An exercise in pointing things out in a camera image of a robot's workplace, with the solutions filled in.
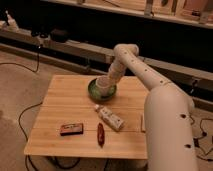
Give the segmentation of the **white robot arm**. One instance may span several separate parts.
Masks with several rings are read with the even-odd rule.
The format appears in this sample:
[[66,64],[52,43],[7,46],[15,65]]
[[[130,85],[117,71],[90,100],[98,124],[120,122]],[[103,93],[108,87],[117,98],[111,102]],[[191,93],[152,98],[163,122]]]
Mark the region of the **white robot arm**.
[[144,103],[148,171],[199,171],[189,114],[192,98],[138,58],[135,44],[117,44],[108,76],[117,84],[126,69],[149,90]]

